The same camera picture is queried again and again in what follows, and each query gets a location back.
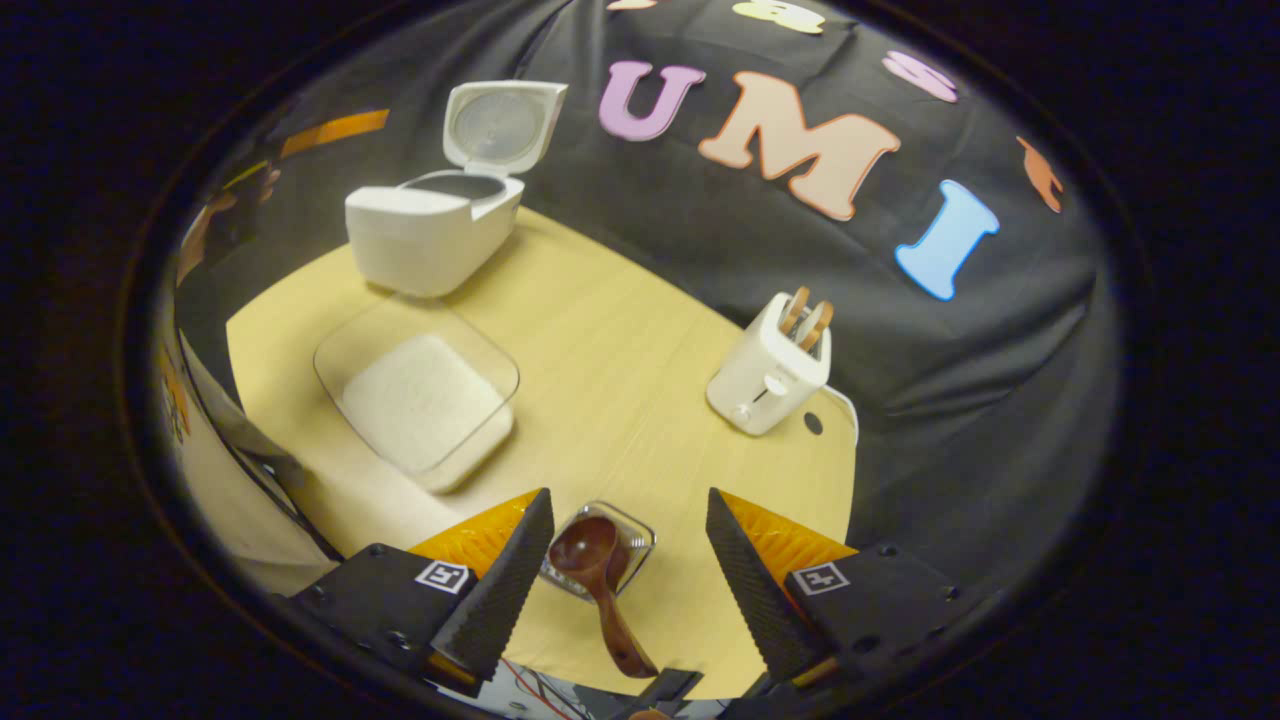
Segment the letter m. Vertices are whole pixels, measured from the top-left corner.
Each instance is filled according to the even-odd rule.
[[[751,164],[748,143],[758,135],[764,179],[777,178],[812,159],[808,173],[791,178],[791,193],[837,220],[852,218],[854,195],[876,160],[899,149],[897,136],[852,114],[809,128],[800,94],[791,83],[753,72],[735,74],[733,82],[742,88],[737,105],[719,135],[701,141],[698,151],[722,165],[742,169]]]

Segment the wooden table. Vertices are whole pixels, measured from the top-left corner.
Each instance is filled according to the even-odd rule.
[[[704,392],[741,331],[621,255],[521,209],[503,249],[444,299],[518,365],[515,430],[471,479],[434,496],[355,434],[312,368],[329,333],[387,297],[343,246],[227,323],[246,414],[314,473],[289,491],[316,528],[353,553],[371,542],[412,547],[535,487],[550,488],[557,524],[588,501],[608,501],[658,537],[620,597],[637,639],[659,667],[705,674],[690,700],[741,694],[764,664],[707,541],[707,491],[723,488],[844,539],[858,438],[850,409],[819,392],[765,436],[737,432]],[[805,428],[805,411],[822,420],[822,434]],[[646,684],[613,667],[594,606],[543,580],[506,656],[604,691],[636,694]]]

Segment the wooden spoon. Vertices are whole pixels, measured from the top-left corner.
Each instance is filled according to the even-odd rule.
[[[627,624],[618,612],[617,589],[611,587],[611,579],[617,582],[618,573],[609,573],[611,565],[626,564],[626,548],[618,543],[618,527],[608,518],[584,518],[556,538],[547,559],[568,578],[586,588],[600,609],[600,633],[604,647],[618,670],[628,678],[653,678],[658,674],[649,656],[636,642]]]

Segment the purple letter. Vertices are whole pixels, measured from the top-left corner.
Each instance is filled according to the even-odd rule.
[[[662,69],[664,83],[658,102],[648,118],[640,119],[627,110],[631,101],[631,92],[635,91],[640,78],[649,74],[653,65],[634,60],[621,60],[609,65],[609,86],[604,88],[604,97],[600,99],[600,126],[609,135],[616,135],[632,142],[653,140],[667,132],[671,120],[676,118],[676,110],[685,100],[689,88],[703,82],[707,73],[682,65],[668,65]]]

